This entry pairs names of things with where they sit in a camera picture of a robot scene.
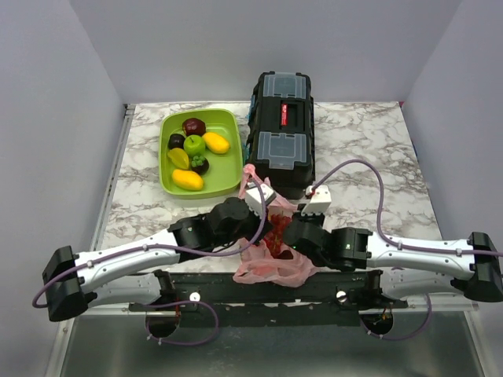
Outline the pink plastic bag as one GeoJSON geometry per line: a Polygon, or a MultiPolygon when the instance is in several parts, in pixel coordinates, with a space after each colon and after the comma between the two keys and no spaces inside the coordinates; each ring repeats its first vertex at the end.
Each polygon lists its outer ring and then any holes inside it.
{"type": "MultiPolygon", "coordinates": [[[[296,206],[281,195],[268,206],[268,218],[282,214],[292,218],[296,206]]],[[[311,260],[283,243],[283,248],[292,252],[293,259],[273,258],[263,240],[240,254],[240,265],[233,275],[239,284],[274,283],[283,287],[300,287],[309,277],[319,271],[311,260]]]]}

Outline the red fake grape bunch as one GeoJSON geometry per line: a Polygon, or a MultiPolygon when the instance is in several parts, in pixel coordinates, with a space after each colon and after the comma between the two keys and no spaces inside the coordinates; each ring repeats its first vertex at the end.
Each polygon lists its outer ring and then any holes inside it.
{"type": "Polygon", "coordinates": [[[282,214],[272,214],[269,221],[273,228],[265,235],[264,241],[270,254],[276,259],[293,259],[292,252],[283,248],[283,233],[292,219],[282,214]]]}

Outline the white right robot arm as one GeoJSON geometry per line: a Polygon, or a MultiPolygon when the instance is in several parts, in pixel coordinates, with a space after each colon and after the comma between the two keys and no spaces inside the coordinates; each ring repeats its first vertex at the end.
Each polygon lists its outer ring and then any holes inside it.
{"type": "Polygon", "coordinates": [[[301,216],[286,226],[283,241],[317,267],[382,270],[380,280],[361,290],[363,302],[373,308],[388,299],[433,293],[502,300],[501,253],[483,232],[460,240],[418,240],[353,227],[327,231],[317,218],[301,216]]]}

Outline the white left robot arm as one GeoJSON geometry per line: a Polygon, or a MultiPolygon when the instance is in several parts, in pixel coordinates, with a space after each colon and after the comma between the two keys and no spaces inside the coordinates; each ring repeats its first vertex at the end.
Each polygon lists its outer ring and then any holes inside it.
{"type": "Polygon", "coordinates": [[[42,271],[40,304],[52,322],[85,313],[97,299],[96,290],[148,268],[174,265],[191,258],[227,256],[224,245],[242,238],[248,245],[261,240],[266,228],[266,201],[230,197],[210,212],[183,218],[168,229],[140,241],[101,251],[75,253],[56,249],[42,271]]]}

